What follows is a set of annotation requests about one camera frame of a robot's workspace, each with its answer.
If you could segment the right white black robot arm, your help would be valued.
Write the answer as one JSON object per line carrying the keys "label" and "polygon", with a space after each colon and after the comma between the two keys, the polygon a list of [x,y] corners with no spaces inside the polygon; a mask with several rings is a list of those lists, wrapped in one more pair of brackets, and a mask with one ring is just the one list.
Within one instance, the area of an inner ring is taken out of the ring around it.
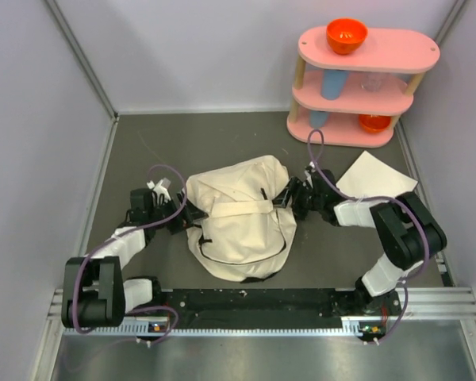
{"label": "right white black robot arm", "polygon": [[417,276],[435,254],[447,247],[447,236],[424,203],[412,191],[396,197],[346,195],[329,170],[308,166],[305,180],[292,177],[273,199],[277,208],[290,207],[298,220],[309,211],[337,227],[373,228],[383,254],[355,282],[344,311],[372,314],[404,280]]}

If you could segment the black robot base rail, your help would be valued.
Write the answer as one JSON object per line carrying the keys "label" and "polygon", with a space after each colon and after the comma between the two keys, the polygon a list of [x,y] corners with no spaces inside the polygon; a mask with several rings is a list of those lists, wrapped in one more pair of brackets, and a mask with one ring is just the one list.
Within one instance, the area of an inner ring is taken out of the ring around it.
{"label": "black robot base rail", "polygon": [[353,291],[307,289],[174,289],[154,303],[179,314],[180,329],[327,329],[361,315]]}

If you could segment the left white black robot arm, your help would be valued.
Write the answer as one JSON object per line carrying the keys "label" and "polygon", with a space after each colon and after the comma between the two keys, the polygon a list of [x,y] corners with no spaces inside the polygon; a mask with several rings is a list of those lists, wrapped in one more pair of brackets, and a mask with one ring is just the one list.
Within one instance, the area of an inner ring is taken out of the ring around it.
{"label": "left white black robot arm", "polygon": [[130,310],[138,306],[146,314],[157,314],[164,296],[154,288],[144,288],[132,300],[122,269],[155,237],[159,229],[181,233],[208,217],[184,192],[176,204],[169,191],[139,188],[130,191],[130,207],[112,236],[85,256],[70,258],[64,268],[61,321],[66,328],[116,327]]}

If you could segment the cream canvas student backpack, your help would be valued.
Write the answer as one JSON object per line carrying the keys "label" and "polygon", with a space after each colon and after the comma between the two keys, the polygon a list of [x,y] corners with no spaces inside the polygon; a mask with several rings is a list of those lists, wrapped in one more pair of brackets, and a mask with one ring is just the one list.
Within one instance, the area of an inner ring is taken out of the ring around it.
{"label": "cream canvas student backpack", "polygon": [[274,198],[289,180],[287,168],[270,155],[188,178],[188,201],[207,214],[186,231],[188,247],[212,276],[257,282],[282,270],[297,222]]}

